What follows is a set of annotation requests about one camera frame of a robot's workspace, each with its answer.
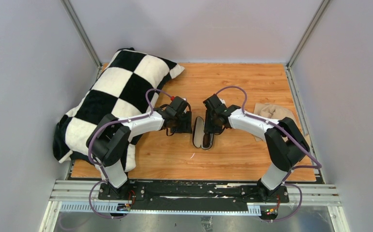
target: checkered pillow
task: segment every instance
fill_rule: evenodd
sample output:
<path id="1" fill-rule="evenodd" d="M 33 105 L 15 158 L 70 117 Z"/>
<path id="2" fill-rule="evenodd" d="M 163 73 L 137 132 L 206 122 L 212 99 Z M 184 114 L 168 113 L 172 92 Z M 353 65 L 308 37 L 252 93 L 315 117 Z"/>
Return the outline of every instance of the checkered pillow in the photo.
<path id="1" fill-rule="evenodd" d="M 145 93 L 151 88 L 162 89 L 177 77 L 184 67 L 164 58 L 120 49 L 87 92 L 81 103 L 68 111 L 56 125 L 53 153 L 60 162 L 88 160 L 86 141 L 101 119 L 112 113 L 115 117 L 130 117 L 150 111 Z M 152 105 L 158 92 L 148 95 Z M 135 145 L 140 136 L 128 142 L 127 155 L 121 163 L 126 172 L 135 168 Z"/>

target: white panel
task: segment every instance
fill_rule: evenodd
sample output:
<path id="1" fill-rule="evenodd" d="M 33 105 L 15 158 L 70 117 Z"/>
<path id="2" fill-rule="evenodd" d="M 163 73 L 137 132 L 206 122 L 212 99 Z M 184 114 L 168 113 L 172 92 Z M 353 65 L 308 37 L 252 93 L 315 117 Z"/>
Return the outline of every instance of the white panel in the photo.
<path id="1" fill-rule="evenodd" d="M 61 1 L 0 0 L 0 231 L 38 231 L 55 179 L 56 122 L 94 81 Z"/>
<path id="2" fill-rule="evenodd" d="M 351 231 L 373 231 L 373 1 L 332 1 L 293 70 Z"/>
<path id="3" fill-rule="evenodd" d="M 286 62 L 321 0 L 72 0 L 101 61 L 135 49 L 186 62 Z"/>

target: folded cloth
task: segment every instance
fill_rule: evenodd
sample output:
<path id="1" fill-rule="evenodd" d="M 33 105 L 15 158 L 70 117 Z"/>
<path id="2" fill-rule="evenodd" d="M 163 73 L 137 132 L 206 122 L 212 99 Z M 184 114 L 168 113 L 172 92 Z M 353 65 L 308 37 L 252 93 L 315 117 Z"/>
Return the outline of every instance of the folded cloth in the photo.
<path id="1" fill-rule="evenodd" d="M 259 115 L 259 116 L 262 116 L 262 117 L 267 117 L 267 118 L 271 118 L 271 119 L 278 119 L 278 120 L 281 120 L 281 119 L 284 119 L 285 117 L 288 117 L 288 118 L 291 118 L 293 119 L 293 121 L 297 124 L 296 122 L 296 118 L 295 118 L 295 115 L 292 113 L 292 111 L 290 111 L 289 109 L 287 108 L 284 108 L 282 106 L 279 106 L 279 105 L 273 105 L 273 104 L 262 104 L 262 103 L 256 103 L 254 105 L 254 111 L 253 113 L 255 115 Z M 254 137 L 254 139 L 259 142 L 259 141 L 262 141 L 261 138 L 258 138 L 258 137 Z"/>

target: metal frame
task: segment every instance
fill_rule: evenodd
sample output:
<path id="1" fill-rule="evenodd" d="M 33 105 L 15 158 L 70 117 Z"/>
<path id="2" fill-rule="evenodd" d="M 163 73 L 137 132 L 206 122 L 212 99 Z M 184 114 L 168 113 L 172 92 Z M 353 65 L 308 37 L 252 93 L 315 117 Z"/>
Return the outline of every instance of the metal frame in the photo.
<path id="1" fill-rule="evenodd" d="M 92 60 L 96 64 L 98 68 L 97 77 L 98 78 L 102 72 L 102 63 L 99 60 L 95 49 L 93 48 L 92 44 L 88 36 L 86 35 L 84 28 L 82 27 L 78 16 L 76 15 L 73 6 L 71 5 L 69 0 L 61 0 L 62 4 L 65 7 L 66 12 L 68 13 L 72 23 L 74 24 L 79 36 L 81 37 L 89 55 L 91 56 Z M 291 56 L 289 62 L 286 65 L 286 76 L 288 78 L 288 82 L 290 85 L 290 89 L 292 91 L 294 103 L 296 106 L 296 110 L 299 114 L 299 119 L 301 126 L 303 128 L 303 132 L 305 134 L 310 135 L 310 130 L 308 128 L 309 121 L 305 116 L 302 99 L 298 92 L 298 86 L 296 84 L 295 78 L 292 73 L 292 67 L 295 64 L 296 60 L 298 59 L 302 49 L 304 48 L 305 44 L 307 43 L 310 35 L 312 34 L 313 30 L 315 29 L 316 25 L 318 24 L 321 16 L 327 9 L 331 0 L 322 0 L 317 12 L 315 13 L 312 21 L 310 22 L 308 28 L 306 29 L 304 35 L 302 36 L 300 42 L 298 43 L 293 55 Z M 315 151 L 313 149 L 313 145 L 311 145 L 311 152 L 315 155 Z M 316 176 L 323 174 L 319 171 L 315 172 Z M 68 180 L 68 181 L 61 181 L 58 180 L 55 182 L 53 191 L 51 193 L 47 209 L 45 211 L 45 215 L 40 226 L 41 232 L 49 232 L 53 231 L 55 225 L 57 223 L 57 217 L 59 212 L 62 210 L 62 204 L 80 204 L 80 205 L 89 205 L 88 197 L 90 194 L 90 189 L 96 181 L 93 180 Z M 256 185 L 256 183 L 227 183 L 226 185 L 219 185 L 220 188 L 225 187 L 233 187 L 233 186 L 242 186 L 242 185 Z M 349 227 L 347 221 L 344 216 L 343 207 L 337 193 L 336 187 L 334 185 L 327 185 L 327 184 L 298 184 L 303 192 L 303 203 L 302 205 L 316 205 L 316 206 L 327 206 L 330 216 L 332 225 L 336 232 L 346 231 L 349 232 Z M 92 193 L 92 200 L 94 204 L 101 203 L 101 204 L 109 204 L 109 203 L 127 203 L 127 201 L 100 201 L 97 199 L 99 191 L 99 186 L 95 188 L 95 191 Z M 282 205 L 296 205 L 299 200 L 299 192 L 296 188 L 288 187 L 288 193 L 290 196 L 289 203 L 283 203 Z M 242 215 L 250 215 L 250 209 L 254 209 L 254 207 L 259 207 L 261 205 L 274 205 L 274 203 L 248 203 L 248 212 L 243 212 Z M 160 213 L 174 213 L 174 214 L 205 214 L 205 212 L 159 212 L 159 211 L 149 211 L 143 210 L 137 213 L 144 213 L 144 214 L 160 214 Z M 207 212 L 207 214 L 220 214 L 220 215 L 233 215 L 231 212 Z"/>

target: wood grain surface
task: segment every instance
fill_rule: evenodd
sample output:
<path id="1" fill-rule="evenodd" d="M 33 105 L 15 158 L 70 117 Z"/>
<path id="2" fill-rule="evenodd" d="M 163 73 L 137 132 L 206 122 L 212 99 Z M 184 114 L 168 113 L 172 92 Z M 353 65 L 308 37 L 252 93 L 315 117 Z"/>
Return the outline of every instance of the wood grain surface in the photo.
<path id="1" fill-rule="evenodd" d="M 290 109 L 297 118 L 283 65 L 184 63 L 182 66 L 185 71 L 163 90 L 187 99 L 193 123 L 197 116 L 205 118 L 202 101 L 230 85 L 246 90 L 249 112 L 253 112 L 257 102 L 272 103 Z M 244 100 L 238 89 L 224 90 L 219 97 L 225 99 L 226 105 L 241 105 Z M 169 103 L 169 98 L 161 94 L 156 106 L 164 103 Z M 209 150 L 195 148 L 191 134 L 167 137 L 164 130 L 149 132 L 137 144 L 135 160 L 136 168 L 129 172 L 133 179 L 258 180 L 271 164 L 266 143 L 256 142 L 245 131 L 231 129 L 215 136 Z M 310 164 L 307 157 L 299 163 Z M 100 174 L 90 164 L 77 160 L 71 176 L 88 178 Z M 298 169 L 289 180 L 315 181 L 315 176 L 311 169 Z"/>

